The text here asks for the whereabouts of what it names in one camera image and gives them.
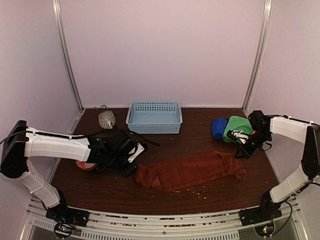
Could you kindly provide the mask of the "rust brown towel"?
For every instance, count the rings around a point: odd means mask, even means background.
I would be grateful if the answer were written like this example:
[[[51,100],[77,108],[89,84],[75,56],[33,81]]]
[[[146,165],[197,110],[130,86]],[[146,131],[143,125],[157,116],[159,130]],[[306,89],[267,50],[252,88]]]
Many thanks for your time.
[[[135,181],[144,188],[170,193],[234,176],[241,180],[247,173],[241,160],[231,153],[176,158],[148,165],[138,165]]]

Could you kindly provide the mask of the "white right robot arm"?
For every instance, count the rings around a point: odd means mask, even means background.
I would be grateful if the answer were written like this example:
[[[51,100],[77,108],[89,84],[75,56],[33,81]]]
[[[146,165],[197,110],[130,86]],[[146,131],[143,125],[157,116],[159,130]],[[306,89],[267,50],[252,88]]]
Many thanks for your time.
[[[292,146],[284,152],[300,161],[293,173],[262,195],[256,216],[266,221],[283,202],[299,194],[320,175],[320,126],[287,115],[267,115],[261,110],[254,110],[248,121],[253,133],[240,142],[237,159],[249,159],[257,149],[270,145],[273,137],[284,137]]]

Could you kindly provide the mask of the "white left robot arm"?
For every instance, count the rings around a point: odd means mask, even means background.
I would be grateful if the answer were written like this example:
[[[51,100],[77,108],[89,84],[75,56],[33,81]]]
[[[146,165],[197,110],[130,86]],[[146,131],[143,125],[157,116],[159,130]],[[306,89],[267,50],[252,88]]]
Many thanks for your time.
[[[3,145],[0,172],[17,179],[32,195],[40,199],[61,222],[72,218],[64,194],[50,185],[30,162],[31,157],[70,159],[120,171],[125,177],[137,167],[136,158],[146,147],[125,131],[111,138],[97,135],[65,135],[40,131],[19,120]]]

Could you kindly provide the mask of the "green towel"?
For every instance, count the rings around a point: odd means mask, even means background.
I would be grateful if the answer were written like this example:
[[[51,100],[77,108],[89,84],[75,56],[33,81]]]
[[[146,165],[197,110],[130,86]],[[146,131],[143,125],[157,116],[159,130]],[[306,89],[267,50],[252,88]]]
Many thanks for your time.
[[[228,131],[242,131],[247,135],[252,135],[254,130],[248,119],[240,117],[240,116],[231,116],[228,120],[227,126],[224,130],[222,140],[226,143],[237,143],[227,137]]]

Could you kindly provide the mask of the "blue towel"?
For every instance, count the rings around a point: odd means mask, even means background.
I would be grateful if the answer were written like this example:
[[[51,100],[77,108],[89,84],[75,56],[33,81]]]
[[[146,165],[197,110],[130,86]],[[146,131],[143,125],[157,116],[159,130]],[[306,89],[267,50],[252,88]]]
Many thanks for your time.
[[[226,118],[217,118],[212,121],[211,133],[213,139],[220,140],[223,138],[224,131],[228,124],[228,121],[229,120]]]

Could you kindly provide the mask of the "orange patterned bowl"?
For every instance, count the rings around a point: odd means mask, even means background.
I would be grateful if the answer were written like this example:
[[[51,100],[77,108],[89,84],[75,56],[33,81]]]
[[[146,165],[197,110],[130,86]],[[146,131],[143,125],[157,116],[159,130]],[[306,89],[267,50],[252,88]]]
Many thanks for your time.
[[[76,165],[84,171],[92,171],[97,167],[97,163],[88,163],[85,161],[76,161]]]

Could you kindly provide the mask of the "striped ceramic cup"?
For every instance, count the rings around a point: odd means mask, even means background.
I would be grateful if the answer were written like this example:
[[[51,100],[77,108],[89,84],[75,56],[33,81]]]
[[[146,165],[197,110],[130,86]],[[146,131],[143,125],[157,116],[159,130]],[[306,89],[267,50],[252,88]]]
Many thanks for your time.
[[[112,111],[106,110],[98,115],[98,123],[102,129],[111,130],[116,125],[116,117]]]

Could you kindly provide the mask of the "light blue perforated basket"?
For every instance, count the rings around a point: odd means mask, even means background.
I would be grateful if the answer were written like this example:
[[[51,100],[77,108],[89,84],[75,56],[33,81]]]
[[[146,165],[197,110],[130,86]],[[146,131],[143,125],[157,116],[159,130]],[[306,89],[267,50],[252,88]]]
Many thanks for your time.
[[[179,134],[182,110],[175,101],[135,101],[130,104],[125,122],[129,130],[142,135]]]

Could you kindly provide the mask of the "aluminium front rail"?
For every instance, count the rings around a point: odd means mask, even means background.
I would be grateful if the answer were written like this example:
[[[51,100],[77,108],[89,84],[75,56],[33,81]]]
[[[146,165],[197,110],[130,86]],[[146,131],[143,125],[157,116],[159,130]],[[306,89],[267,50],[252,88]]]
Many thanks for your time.
[[[239,209],[182,215],[133,215],[90,210],[86,226],[76,226],[71,240],[306,240],[308,235],[295,199],[281,216],[243,225]]]

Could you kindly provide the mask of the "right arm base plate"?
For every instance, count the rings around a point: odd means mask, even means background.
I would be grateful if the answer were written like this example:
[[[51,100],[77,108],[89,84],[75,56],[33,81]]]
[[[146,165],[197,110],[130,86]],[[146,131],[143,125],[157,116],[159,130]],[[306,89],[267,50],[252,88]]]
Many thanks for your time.
[[[279,209],[274,213],[263,213],[259,207],[243,208],[238,214],[243,227],[271,221],[283,215]]]

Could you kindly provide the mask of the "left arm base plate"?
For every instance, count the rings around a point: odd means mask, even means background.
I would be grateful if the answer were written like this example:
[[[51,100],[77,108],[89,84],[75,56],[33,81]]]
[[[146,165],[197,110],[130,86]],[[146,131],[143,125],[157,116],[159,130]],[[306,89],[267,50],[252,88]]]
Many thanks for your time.
[[[70,225],[72,227],[86,227],[90,213],[86,210],[67,207],[66,209],[49,208],[46,211],[46,218],[57,223]]]

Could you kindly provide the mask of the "right aluminium corner post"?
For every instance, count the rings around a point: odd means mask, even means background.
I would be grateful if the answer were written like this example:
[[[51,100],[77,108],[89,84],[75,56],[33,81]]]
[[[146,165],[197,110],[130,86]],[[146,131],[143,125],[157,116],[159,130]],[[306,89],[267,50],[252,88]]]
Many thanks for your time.
[[[262,60],[263,60],[264,52],[267,47],[268,37],[270,32],[273,2],[274,2],[273,0],[264,1],[264,9],[263,9],[257,49],[256,49],[255,58],[253,62],[253,68],[251,71],[249,84],[248,84],[245,98],[241,108],[246,116],[249,114],[250,106],[252,104],[252,101],[258,86],[258,81],[259,81],[261,67],[262,67]]]

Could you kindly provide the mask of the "aluminium corner post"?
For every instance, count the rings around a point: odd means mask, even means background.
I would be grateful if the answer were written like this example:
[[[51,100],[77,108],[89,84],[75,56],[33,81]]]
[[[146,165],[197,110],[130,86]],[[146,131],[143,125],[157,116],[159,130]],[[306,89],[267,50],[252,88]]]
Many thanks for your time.
[[[61,3],[59,0],[53,0],[52,6],[53,6],[53,13],[56,21],[57,31],[59,35],[63,61],[64,61],[66,73],[67,73],[67,78],[70,83],[71,91],[74,96],[77,108],[81,112],[84,110],[84,107],[83,107],[83,104],[80,98],[80,93],[75,81],[72,63],[71,63],[71,59],[68,51],[68,45],[67,45],[66,35],[64,31],[64,24],[63,24],[62,12],[61,12]]]
[[[256,49],[255,58],[253,62],[253,68],[251,71],[249,84],[248,84],[245,98],[241,108],[246,116],[249,114],[250,106],[252,104],[252,101],[258,86],[258,81],[259,81],[261,67],[262,67],[262,60],[263,60],[264,52],[267,47],[268,37],[270,32],[273,2],[274,2],[273,0],[264,1],[264,9],[263,9],[257,49]]]

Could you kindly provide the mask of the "left aluminium corner post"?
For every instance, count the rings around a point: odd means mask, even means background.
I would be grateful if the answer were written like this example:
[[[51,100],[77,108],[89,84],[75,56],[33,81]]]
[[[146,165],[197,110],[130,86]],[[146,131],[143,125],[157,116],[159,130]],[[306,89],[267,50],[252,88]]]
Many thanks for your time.
[[[80,98],[80,93],[75,81],[72,63],[71,63],[71,59],[68,51],[68,45],[67,45],[66,35],[64,31],[64,24],[63,24],[62,12],[61,12],[61,3],[59,0],[53,0],[52,6],[53,6],[53,13],[56,21],[57,31],[59,35],[63,61],[64,61],[66,73],[67,73],[67,78],[70,83],[71,91],[74,96],[77,108],[81,112],[84,110],[84,107],[83,107],[83,104]]]

